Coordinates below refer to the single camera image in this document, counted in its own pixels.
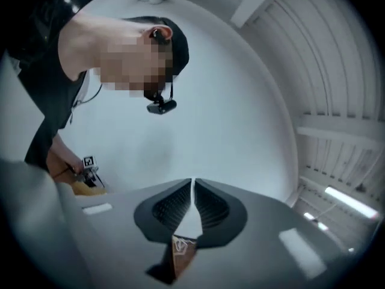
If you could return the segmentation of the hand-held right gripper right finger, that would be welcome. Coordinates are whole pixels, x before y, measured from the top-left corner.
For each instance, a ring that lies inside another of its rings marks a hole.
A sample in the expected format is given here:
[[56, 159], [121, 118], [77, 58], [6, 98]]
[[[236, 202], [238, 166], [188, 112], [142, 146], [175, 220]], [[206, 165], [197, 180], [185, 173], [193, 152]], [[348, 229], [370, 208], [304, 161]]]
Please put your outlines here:
[[242, 232], [224, 247], [199, 249], [180, 289], [342, 289], [356, 256], [283, 202], [207, 179], [196, 185], [238, 199]]

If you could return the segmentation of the person's left forearm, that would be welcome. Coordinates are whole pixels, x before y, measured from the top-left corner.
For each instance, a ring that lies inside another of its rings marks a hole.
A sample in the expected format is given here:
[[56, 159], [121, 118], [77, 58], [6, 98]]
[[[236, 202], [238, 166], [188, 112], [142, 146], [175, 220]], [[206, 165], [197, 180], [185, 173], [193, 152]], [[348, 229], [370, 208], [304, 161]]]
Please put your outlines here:
[[59, 134], [56, 134], [53, 138], [51, 150], [59, 159], [68, 164], [76, 174], [83, 172], [82, 160], [67, 147]]

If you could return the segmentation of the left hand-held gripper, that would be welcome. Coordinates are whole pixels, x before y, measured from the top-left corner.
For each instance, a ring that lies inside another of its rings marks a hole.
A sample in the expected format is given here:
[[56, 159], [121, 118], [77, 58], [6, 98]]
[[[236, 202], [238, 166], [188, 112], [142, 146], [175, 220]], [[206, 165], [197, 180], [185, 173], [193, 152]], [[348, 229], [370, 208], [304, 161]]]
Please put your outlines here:
[[83, 171], [77, 174], [72, 168], [72, 172], [75, 174], [76, 180], [79, 182], [83, 182], [90, 188], [105, 188], [104, 181], [97, 174], [99, 170], [99, 166], [97, 165], [96, 158], [93, 155], [84, 157], [82, 159], [83, 163]]

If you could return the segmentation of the person's torso in black shirt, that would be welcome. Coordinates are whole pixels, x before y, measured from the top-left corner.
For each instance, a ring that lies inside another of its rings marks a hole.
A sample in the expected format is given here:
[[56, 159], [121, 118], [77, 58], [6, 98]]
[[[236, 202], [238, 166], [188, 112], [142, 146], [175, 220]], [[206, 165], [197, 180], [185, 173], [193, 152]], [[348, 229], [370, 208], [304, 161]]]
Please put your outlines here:
[[69, 120], [86, 77], [82, 72], [71, 82], [64, 74], [58, 56], [59, 33], [91, 1], [10, 0], [15, 9], [8, 16], [5, 47], [23, 87], [44, 115], [25, 162], [43, 170], [48, 169], [46, 159], [53, 138]]

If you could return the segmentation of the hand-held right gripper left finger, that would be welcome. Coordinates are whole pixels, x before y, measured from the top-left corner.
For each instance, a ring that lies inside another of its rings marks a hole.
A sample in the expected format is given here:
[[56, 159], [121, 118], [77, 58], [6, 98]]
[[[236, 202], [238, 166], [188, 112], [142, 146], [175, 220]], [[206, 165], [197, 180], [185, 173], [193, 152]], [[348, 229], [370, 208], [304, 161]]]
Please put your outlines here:
[[129, 193], [76, 196], [66, 184], [59, 192], [91, 289], [168, 289], [190, 266], [190, 179]]

